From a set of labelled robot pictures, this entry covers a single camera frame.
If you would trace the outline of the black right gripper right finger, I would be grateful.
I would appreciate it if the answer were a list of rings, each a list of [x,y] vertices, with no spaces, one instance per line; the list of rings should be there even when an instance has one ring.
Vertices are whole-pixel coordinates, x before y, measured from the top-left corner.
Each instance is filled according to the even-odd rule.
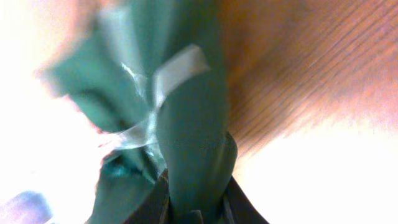
[[[231,177],[223,194],[223,219],[227,224],[269,224]]]

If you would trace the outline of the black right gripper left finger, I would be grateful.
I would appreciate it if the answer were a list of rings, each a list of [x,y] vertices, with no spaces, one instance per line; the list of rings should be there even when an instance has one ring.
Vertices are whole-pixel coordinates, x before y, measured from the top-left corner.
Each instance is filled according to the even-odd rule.
[[[144,202],[123,224],[169,224],[169,178],[164,169]]]

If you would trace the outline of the dark green garment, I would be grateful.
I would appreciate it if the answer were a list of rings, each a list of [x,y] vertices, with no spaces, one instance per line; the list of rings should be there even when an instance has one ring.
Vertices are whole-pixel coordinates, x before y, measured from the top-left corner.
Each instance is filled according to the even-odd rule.
[[[115,135],[89,223],[123,223],[168,170],[169,223],[225,223],[237,146],[215,1],[78,1],[87,36],[41,80]]]

